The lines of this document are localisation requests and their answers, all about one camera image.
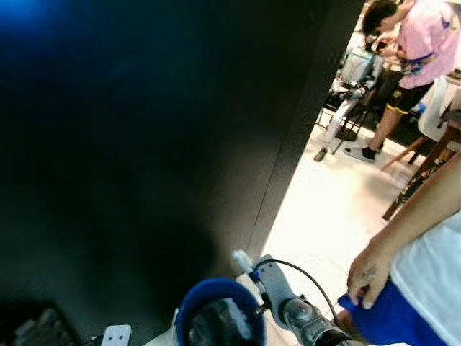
black shorts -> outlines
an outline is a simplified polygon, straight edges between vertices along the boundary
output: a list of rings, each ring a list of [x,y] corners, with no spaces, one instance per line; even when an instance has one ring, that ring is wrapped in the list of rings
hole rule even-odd
[[[394,90],[392,97],[388,102],[388,107],[397,110],[402,114],[408,114],[411,108],[415,107],[423,96],[432,87],[433,83],[417,86],[412,89],[398,87]]]

white shirt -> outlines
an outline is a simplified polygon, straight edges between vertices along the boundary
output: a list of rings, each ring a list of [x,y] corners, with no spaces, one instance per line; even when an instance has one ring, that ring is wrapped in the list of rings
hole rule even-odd
[[[461,345],[461,211],[403,248],[391,277],[441,339]]]

black wall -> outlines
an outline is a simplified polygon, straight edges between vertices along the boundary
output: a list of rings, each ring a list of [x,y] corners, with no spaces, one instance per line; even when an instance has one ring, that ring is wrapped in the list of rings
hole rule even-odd
[[[0,309],[142,345],[256,256],[361,5],[1,1]]]

floor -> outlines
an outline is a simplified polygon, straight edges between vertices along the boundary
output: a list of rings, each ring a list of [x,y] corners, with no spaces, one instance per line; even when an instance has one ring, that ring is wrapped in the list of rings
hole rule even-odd
[[[367,164],[346,156],[342,149],[351,142],[345,142],[335,155],[330,152],[318,163],[313,157],[323,144],[324,133],[314,127],[264,253],[307,270],[335,303],[346,292],[353,259],[385,225],[381,216],[424,158],[419,157],[414,166],[397,163],[382,172],[380,167],[399,154],[402,146],[386,141],[376,163]],[[353,145],[365,147],[364,140],[372,136],[361,129]],[[315,286],[290,268],[284,271],[295,292],[304,293],[328,315],[328,305]],[[279,332],[287,345],[297,345],[290,333]]]

man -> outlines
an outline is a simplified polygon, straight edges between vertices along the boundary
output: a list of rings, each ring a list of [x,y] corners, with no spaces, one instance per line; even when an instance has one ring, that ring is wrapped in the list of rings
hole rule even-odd
[[[374,345],[461,345],[460,192],[457,154],[373,237],[339,301],[345,332]]]
[[[380,51],[381,56],[400,59],[404,77],[385,108],[375,137],[367,148],[346,148],[344,152],[362,161],[374,162],[384,140],[427,93],[435,78],[455,69],[460,44],[460,21],[452,8],[440,0],[391,0],[372,3],[364,16],[362,31],[390,32],[401,23],[396,42]]]

